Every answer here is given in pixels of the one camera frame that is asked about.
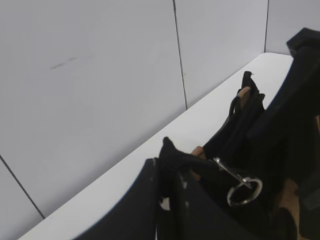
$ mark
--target metal clip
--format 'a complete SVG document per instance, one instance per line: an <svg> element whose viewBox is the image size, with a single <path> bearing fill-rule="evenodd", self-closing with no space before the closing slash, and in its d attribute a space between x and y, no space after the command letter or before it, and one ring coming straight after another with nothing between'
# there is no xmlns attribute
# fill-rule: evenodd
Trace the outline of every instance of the metal clip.
<svg viewBox="0 0 320 240"><path fill-rule="evenodd" d="M218 157L213 158L213 160L209 159L209 162L217 164L220 167L220 169L226 171L228 174L230 174L232 177L234 177L236 180L239 181L239 184L237 186L235 186L235 187L232 187L228 192L227 202L228 202L230 207L236 207L236 206L241 206L241 205L250 203L251 201L255 200L259 196L259 194L261 193L262 187L263 187L263 183L259 178L257 178L257 177L251 178L251 177L242 177L242 176L240 176L233 169L231 169L228 166L224 165L221 162L220 158L218 158ZM248 197L247 199L245 199L243 201L240 201L240 202L234 202L234 201L231 200L231 198L232 198L233 194L235 193L235 191L238 190L240 187L246 186L248 189L252 189L253 187L252 187L252 185L250 183L253 183L253 182L257 184L257 187L256 187L256 189L254 190L253 194L250 197Z"/></svg>

